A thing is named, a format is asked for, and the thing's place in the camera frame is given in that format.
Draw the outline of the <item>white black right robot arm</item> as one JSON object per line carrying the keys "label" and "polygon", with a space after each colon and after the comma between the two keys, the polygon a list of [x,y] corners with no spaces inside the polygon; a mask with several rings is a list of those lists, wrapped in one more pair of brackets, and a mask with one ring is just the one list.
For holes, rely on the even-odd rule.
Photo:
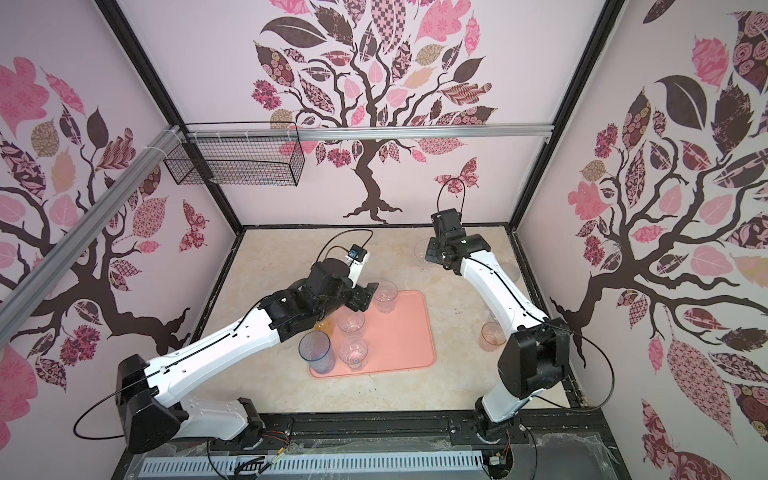
{"label": "white black right robot arm", "polygon": [[497,320],[505,344],[497,361],[497,384],[475,405],[479,431],[489,437],[533,397],[565,375],[571,331],[526,298],[479,234],[469,235],[455,209],[431,215],[434,236],[425,252],[429,263],[464,278]]}

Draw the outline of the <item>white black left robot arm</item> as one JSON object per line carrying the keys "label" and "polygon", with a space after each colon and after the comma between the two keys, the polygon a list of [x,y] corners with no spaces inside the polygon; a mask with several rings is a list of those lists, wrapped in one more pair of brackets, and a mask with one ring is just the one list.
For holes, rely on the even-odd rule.
{"label": "white black left robot arm", "polygon": [[356,260],[316,262],[307,277],[258,300],[229,326],[149,361],[138,354],[122,360],[116,407],[128,451],[146,453],[175,438],[232,440],[254,429],[256,410],[248,399],[225,404],[207,420],[188,410],[186,397],[248,356],[313,329],[341,307],[366,311],[379,285],[359,285],[362,269]]}

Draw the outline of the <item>pink plastic tray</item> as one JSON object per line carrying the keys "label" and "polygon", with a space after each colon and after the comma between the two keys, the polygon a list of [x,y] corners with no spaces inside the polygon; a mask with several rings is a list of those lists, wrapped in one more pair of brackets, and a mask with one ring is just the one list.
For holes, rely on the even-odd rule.
{"label": "pink plastic tray", "polygon": [[334,368],[329,373],[319,374],[309,367],[310,375],[316,379],[340,378],[433,365],[436,353],[424,295],[416,290],[403,291],[396,302],[390,313],[381,313],[375,306],[364,313],[362,338],[367,343],[368,354],[360,368],[353,369],[341,359],[340,348],[346,335],[333,322],[330,341],[335,356]]}

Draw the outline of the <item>yellow plastic cup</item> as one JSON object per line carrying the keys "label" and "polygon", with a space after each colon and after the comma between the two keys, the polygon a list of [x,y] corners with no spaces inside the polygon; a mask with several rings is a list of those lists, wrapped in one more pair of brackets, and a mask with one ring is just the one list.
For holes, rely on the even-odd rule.
{"label": "yellow plastic cup", "polygon": [[317,323],[314,329],[325,333],[329,337],[332,337],[335,331],[335,325],[332,320],[323,320]]}

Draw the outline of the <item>blue plastic cup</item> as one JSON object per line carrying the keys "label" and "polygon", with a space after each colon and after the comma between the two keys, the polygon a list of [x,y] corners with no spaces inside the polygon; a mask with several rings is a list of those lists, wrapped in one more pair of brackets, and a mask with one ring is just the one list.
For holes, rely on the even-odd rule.
{"label": "blue plastic cup", "polygon": [[298,353],[309,368],[319,375],[330,373],[335,367],[331,338],[322,331],[311,331],[299,342]]}

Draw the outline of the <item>pink faceted plastic cup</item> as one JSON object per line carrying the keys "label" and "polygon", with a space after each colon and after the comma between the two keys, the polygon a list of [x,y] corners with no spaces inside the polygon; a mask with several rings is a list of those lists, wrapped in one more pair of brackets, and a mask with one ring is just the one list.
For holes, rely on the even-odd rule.
{"label": "pink faceted plastic cup", "polygon": [[506,344],[503,328],[498,322],[486,322],[480,330],[479,346],[483,351],[492,352]]}

